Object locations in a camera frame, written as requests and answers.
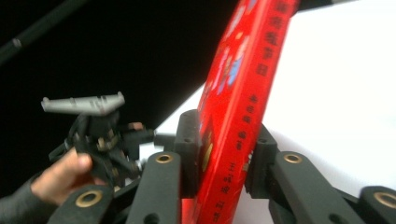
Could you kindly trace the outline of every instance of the white surface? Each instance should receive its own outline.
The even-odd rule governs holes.
[[[395,1],[360,0],[295,15],[263,121],[279,149],[304,154],[354,196],[396,189],[395,11]],[[201,92],[157,132],[175,133]],[[272,223],[267,201],[243,194],[233,223]]]

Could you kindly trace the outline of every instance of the hand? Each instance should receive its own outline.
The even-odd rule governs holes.
[[[61,205],[75,190],[89,184],[104,184],[90,175],[92,160],[73,148],[45,170],[31,185],[35,196],[46,203]]]

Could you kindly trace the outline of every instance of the finger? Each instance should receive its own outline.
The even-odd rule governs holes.
[[[57,179],[68,180],[91,170],[92,159],[88,154],[77,154],[74,149],[71,149],[51,168]]]
[[[104,180],[102,180],[102,179],[100,179],[100,178],[97,178],[97,177],[95,177],[95,178],[93,179],[93,183],[94,183],[95,185],[106,185],[106,184],[107,184]]]

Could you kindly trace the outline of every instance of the black background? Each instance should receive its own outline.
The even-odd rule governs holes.
[[[121,91],[120,122],[154,129],[205,82],[236,2],[92,0],[0,67],[0,197],[50,165],[76,118],[43,97]],[[0,0],[0,46],[60,3]]]

